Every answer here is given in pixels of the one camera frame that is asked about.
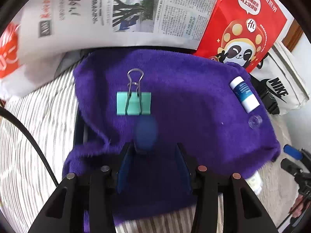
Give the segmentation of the person's right hand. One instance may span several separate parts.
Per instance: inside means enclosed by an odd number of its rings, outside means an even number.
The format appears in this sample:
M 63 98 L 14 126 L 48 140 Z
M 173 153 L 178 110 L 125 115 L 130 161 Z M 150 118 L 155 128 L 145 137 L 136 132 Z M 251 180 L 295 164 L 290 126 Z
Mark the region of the person's right hand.
M 289 213 L 292 214 L 293 218 L 299 217 L 308 207 L 310 206 L 310 201 L 308 203 L 304 202 L 304 196 L 299 194 L 295 200 L 295 203 L 290 208 Z

